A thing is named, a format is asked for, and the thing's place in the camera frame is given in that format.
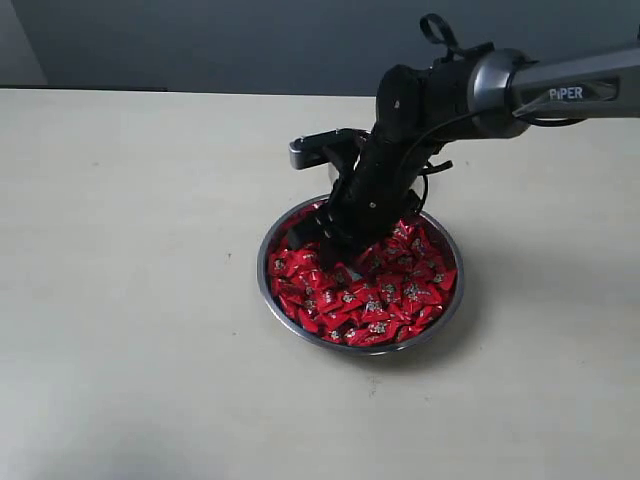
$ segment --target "red candy wrapper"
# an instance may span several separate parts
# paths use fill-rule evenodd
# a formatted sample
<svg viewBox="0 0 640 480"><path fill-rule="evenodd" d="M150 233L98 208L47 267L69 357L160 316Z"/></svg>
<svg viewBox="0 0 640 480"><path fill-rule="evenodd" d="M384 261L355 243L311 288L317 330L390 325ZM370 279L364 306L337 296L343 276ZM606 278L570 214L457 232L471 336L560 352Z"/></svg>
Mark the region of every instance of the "red candy wrapper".
<svg viewBox="0 0 640 480"><path fill-rule="evenodd" d="M448 307L457 276L425 225L418 217L398 222L391 236L354 263L362 277L343 264L322 271L317 243L292 251L285 238L276 240L267 266L271 293L287 317L327 342L369 347L413 338Z"/></svg>

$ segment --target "table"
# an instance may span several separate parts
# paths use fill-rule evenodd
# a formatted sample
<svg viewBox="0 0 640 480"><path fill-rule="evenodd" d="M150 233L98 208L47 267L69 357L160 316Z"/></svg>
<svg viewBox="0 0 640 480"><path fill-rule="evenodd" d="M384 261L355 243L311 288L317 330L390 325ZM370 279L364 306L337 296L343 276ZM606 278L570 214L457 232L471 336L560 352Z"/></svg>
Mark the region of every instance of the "table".
<svg viewBox="0 0 640 480"><path fill-rule="evenodd" d="M423 348L295 337L255 262L329 190L287 144L371 98L0 91L0 477L628 479L636 120L458 142L427 209L467 289Z"/></svg>

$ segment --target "stainless steel bowl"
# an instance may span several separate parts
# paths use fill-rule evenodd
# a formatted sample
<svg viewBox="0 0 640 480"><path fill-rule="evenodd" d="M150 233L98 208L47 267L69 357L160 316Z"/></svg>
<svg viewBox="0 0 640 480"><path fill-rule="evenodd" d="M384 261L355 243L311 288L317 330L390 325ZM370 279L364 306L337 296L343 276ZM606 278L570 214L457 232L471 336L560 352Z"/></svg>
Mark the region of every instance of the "stainless steel bowl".
<svg viewBox="0 0 640 480"><path fill-rule="evenodd" d="M451 235L449 235L449 233L442 227L442 225L440 225L433 217L425 212L422 212L421 215L428 222L426 228L429 239L438 244L439 249L443 252L445 261L455 264L456 268L458 269L458 276L453 287L453 296L451 298L449 306L437 320L432 322L429 327L427 327L424 332L400 343L392 343L390 345L381 345L375 347L350 347L348 345L326 342L322 338L315 336L313 333L307 332L301 326L290 320L289 317L287 317L280 309L277 302L271 295L271 290L269 288L267 262L269 259L269 255L277 246L279 239L282 238L282 224L285 223L287 219L289 219L299 210L313 203L326 200L327 198L328 195L322 195L307 200L306 202L293 207L291 210L282 215L276 221L276 223L273 224L273 226L267 232L267 235L264 237L262 245L260 245L260 250L258 251L258 285L260 287L260 292L267 302L267 306L269 307L269 309L285 327L287 327L290 331L292 331L299 337L302 337L305 340L321 347L355 355L382 355L384 353L397 352L429 340L445 323L447 323L453 317L456 310L458 309L458 306L462 301L462 294L464 290L464 270L462 267L462 257L460 255L460 251L451 238Z"/></svg>

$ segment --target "bowl rim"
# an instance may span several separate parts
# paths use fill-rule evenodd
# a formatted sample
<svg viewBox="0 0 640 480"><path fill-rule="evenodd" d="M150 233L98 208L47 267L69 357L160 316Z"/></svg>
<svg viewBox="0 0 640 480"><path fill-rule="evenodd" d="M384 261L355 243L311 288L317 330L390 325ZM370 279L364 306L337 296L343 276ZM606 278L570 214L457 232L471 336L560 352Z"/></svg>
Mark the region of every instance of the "bowl rim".
<svg viewBox="0 0 640 480"><path fill-rule="evenodd" d="M260 288L260 293L264 297L269 310L276 316L280 323L282 323L288 330L293 332L299 337L307 340L308 342L313 343L314 345L318 345L320 347L329 348L334 351L339 351L343 353L348 353L352 355L382 355L391 352L398 352L400 350L404 350L406 348L422 344L429 340L438 330L440 330L446 323L448 323L456 310L460 306L462 301L462 296L464 294L464 268L462 263L462 255L460 254L460 250L458 246L453 241L453 238L447 232L447 230L431 215L426 213L425 211L420 212L420 216L422 216L425 220L427 220L431 225L438 230L446 242L449 244L449 248L451 248L451 252L453 253L453 258L458 269L457 279L456 279L456 287L453 292L453 297L451 298L451 303L447 309L442 313L442 315L424 332L416 335L413 338L405 340L404 342L391 343L388 345L379 345L375 347L351 347L349 345L343 345L338 343L331 343L323 340L322 338L314 335L313 333L307 332L301 326L294 323L292 320L287 317L284 312L277 305L275 299L271 295L271 290L269 289L269 284L267 281L268 273L267 273L267 262L268 262L268 249L269 243L271 242L271 238L275 235L275 233L280 229L282 224L294 213L299 211L300 209L307 207L313 203L326 200L329 198L329 195L319 195L317 197L306 200L293 208L287 210L284 214L276 220L276 222L271 226L267 234L265 235L262 243L260 245L260 249L258 250L258 258L257 258L257 276L258 276L258 286Z"/></svg>

